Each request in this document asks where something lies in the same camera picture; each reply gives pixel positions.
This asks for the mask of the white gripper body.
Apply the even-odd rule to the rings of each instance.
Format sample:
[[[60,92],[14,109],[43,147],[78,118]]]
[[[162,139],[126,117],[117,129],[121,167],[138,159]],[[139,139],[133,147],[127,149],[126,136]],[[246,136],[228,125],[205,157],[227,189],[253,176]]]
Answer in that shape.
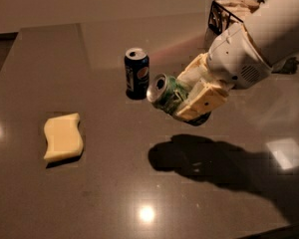
[[[272,71],[240,23],[234,23],[215,38],[207,53],[207,66],[214,77],[237,89],[249,89]]]

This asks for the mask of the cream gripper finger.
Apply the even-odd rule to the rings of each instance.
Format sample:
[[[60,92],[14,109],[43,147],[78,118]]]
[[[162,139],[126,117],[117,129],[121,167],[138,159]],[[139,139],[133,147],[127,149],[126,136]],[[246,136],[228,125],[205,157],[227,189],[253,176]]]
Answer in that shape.
[[[177,119],[195,120],[222,106],[229,96],[229,88],[219,81],[211,83],[199,80],[189,92],[187,99],[176,109]]]
[[[211,81],[211,76],[206,64],[207,54],[199,54],[188,66],[177,76],[184,85],[193,88],[198,81],[204,83]]]

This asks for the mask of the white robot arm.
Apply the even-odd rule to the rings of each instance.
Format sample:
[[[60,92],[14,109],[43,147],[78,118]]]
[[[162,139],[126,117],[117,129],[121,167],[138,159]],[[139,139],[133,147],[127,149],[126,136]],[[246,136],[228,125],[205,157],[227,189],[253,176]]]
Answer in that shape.
[[[232,89],[248,89],[299,53],[299,0],[267,0],[214,39],[177,77],[189,90],[174,116],[189,121],[222,106]]]

